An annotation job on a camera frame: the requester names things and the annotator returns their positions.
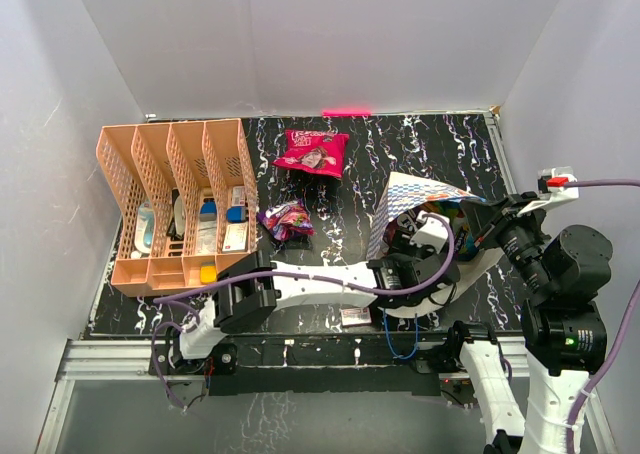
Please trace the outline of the checkered paper bag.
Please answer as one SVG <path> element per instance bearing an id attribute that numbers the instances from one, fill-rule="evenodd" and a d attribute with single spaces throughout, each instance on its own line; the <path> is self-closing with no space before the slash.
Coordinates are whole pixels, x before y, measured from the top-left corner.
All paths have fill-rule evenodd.
<path id="1" fill-rule="evenodd" d="M 382 328 L 394 359 L 418 350 L 421 319 L 456 301 L 497 264 L 500 249 L 475 246 L 464 201 L 485 200 L 433 179 L 393 172 L 376 207 L 366 252 L 367 266 L 382 289 L 406 289 L 446 270 L 412 294 L 377 301 Z"/>

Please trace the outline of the purple candy bag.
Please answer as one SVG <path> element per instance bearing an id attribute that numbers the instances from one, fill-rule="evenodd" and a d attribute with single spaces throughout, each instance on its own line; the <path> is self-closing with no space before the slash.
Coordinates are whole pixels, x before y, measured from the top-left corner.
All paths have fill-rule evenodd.
<path id="1" fill-rule="evenodd" d="M 301 200 L 293 200 L 257 213 L 258 221 L 279 242 L 313 236 L 310 214 Z"/>

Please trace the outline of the pink popcorn snack bag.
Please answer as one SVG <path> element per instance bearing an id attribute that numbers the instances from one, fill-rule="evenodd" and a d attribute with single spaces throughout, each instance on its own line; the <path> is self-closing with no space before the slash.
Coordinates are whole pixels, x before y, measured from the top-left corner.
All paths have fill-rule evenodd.
<path id="1" fill-rule="evenodd" d="M 340 179 L 349 135 L 329 131 L 287 130 L 287 149 L 273 164 L 279 168 Z"/>

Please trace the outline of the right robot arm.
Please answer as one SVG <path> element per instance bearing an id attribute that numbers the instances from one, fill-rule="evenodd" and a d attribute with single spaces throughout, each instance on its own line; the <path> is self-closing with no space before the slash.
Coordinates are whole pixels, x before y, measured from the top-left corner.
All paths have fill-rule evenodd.
<path id="1" fill-rule="evenodd" d="M 446 359 L 469 375 L 487 453 L 578 452 L 588 383 L 604 365 L 607 333 L 595 298 L 611 279 L 612 244 L 585 225 L 550 238 L 542 231 L 549 205 L 533 192 L 460 204 L 476 246 L 501 249 L 530 291 L 520 317 L 529 373 L 525 411 L 492 331 L 456 322 L 448 333 Z"/>

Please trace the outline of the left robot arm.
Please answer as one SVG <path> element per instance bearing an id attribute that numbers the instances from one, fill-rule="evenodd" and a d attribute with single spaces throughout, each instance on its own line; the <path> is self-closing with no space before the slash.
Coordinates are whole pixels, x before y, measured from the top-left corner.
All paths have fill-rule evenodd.
<path id="1" fill-rule="evenodd" d="M 305 305 L 377 308 L 385 320 L 418 319 L 453 300 L 461 285 L 454 257 L 452 229 L 439 215 L 390 254 L 347 266 L 294 266 L 258 251 L 194 289 L 209 296 L 181 327 L 171 359 L 182 371 L 197 372 L 226 337 L 258 328 L 275 311 Z"/>

